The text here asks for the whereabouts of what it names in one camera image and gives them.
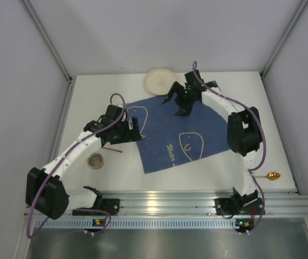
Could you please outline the cream ceramic plate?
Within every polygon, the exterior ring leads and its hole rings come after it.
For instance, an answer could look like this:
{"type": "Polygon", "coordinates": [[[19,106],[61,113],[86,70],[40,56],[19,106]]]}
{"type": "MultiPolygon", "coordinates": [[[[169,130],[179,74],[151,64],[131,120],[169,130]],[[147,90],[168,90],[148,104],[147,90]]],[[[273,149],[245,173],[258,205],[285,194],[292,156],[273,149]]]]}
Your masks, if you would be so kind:
{"type": "Polygon", "coordinates": [[[167,95],[172,85],[179,81],[179,77],[168,69],[153,69],[149,71],[144,79],[145,90],[156,96],[167,95]]]}

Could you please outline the blue cloth placemat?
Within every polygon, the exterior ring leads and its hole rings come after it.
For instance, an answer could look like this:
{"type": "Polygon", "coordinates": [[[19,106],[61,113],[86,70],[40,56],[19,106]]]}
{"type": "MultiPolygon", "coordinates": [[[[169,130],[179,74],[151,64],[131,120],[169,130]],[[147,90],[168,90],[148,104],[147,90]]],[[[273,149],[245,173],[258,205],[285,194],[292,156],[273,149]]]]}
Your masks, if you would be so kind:
{"type": "Polygon", "coordinates": [[[138,141],[144,173],[184,165],[229,150],[227,122],[197,101],[187,117],[175,116],[179,107],[166,104],[163,96],[127,104],[130,117],[137,117],[144,140],[138,141]]]}

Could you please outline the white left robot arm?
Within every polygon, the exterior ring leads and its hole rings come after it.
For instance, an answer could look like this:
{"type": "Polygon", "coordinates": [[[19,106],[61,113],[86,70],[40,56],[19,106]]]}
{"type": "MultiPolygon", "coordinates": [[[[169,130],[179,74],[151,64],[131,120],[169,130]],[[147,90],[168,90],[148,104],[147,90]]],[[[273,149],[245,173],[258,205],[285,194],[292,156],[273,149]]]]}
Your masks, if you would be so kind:
{"type": "Polygon", "coordinates": [[[84,185],[69,189],[79,167],[107,143],[122,144],[141,140],[138,119],[128,117],[119,106],[108,105],[98,121],[86,124],[77,139],[61,155],[43,168],[27,174],[25,202],[30,210],[56,220],[67,210],[100,209],[102,192],[84,185]]]}

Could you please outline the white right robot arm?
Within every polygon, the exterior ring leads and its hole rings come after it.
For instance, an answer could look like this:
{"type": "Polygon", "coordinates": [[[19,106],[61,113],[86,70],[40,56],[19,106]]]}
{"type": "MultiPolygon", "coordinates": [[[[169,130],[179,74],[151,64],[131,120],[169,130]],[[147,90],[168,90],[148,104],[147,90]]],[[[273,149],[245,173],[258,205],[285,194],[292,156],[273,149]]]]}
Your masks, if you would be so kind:
{"type": "Polygon", "coordinates": [[[227,97],[215,81],[205,82],[198,70],[186,73],[185,79],[184,85],[173,82],[163,102],[174,98],[179,107],[177,116],[189,116],[197,101],[211,108],[227,122],[227,144],[236,155],[232,196],[216,202],[217,214],[234,216],[254,209],[256,202],[263,202],[254,171],[266,157],[266,139],[258,109],[227,97]]]}

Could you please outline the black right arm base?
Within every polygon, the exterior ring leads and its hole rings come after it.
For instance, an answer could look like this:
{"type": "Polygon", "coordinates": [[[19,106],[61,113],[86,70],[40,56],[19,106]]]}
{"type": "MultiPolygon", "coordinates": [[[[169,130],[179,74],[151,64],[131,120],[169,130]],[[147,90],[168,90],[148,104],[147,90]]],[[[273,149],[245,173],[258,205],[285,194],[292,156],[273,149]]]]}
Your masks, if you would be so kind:
{"type": "Polygon", "coordinates": [[[263,201],[261,198],[242,208],[236,207],[231,198],[218,198],[214,200],[214,203],[216,214],[225,217],[232,215],[251,215],[252,213],[257,216],[261,213],[263,208],[263,201]]]}

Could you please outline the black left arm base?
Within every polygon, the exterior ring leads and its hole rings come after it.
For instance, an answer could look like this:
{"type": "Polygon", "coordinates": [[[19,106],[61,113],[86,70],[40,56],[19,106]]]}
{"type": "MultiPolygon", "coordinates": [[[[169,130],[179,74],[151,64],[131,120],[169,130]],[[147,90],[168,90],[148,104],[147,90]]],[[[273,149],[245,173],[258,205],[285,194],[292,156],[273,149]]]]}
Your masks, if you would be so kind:
{"type": "Polygon", "coordinates": [[[92,212],[73,210],[73,216],[94,216],[103,215],[103,213],[95,212],[95,210],[102,210],[108,212],[111,216],[116,215],[120,209],[119,199],[97,198],[95,204],[91,208],[92,212]]]}

